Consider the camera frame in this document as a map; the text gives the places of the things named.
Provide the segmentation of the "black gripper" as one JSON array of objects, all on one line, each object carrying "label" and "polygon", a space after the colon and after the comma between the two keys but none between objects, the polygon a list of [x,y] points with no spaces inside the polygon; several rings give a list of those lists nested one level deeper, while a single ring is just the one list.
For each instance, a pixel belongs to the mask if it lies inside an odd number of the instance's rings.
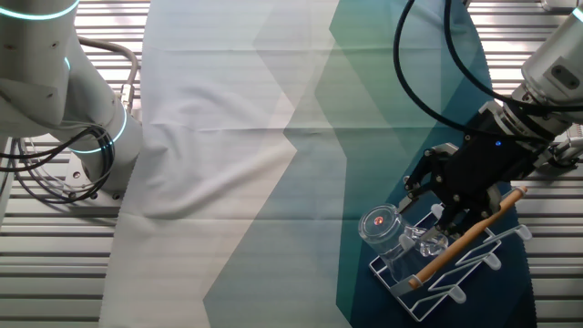
[{"label": "black gripper", "polygon": [[475,114],[468,125],[476,132],[459,148],[444,143],[425,149],[404,177],[406,195],[398,211],[404,213],[435,187],[433,193],[445,206],[435,228],[451,238],[498,212],[502,195],[496,184],[532,172],[543,150],[541,139],[520,136],[501,114],[490,109]]}]

